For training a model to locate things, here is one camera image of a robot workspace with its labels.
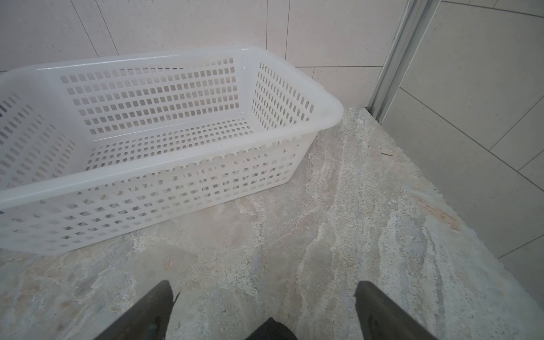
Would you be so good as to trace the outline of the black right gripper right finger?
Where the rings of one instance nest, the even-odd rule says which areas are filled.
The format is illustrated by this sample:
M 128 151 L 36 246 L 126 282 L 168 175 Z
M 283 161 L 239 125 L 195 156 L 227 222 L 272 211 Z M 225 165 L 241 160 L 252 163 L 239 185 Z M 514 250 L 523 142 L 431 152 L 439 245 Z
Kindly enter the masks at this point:
M 360 281 L 354 294 L 361 331 L 367 339 L 437 338 L 370 281 Z

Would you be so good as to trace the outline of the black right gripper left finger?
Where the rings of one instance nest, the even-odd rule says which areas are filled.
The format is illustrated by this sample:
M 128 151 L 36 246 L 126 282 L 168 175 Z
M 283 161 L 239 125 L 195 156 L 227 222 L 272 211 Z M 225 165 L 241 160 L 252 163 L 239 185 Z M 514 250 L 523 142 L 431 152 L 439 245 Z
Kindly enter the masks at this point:
M 162 280 L 103 330 L 96 340 L 165 339 L 173 307 L 171 284 Z

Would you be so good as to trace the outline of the white plastic laundry basket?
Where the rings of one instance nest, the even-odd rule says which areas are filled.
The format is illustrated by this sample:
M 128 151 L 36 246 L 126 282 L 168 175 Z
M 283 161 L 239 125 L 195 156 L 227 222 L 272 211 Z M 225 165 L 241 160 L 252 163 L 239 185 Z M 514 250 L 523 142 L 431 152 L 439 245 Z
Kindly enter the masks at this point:
M 339 100 L 254 46 L 1 75 L 1 248 L 63 254 L 288 182 Z

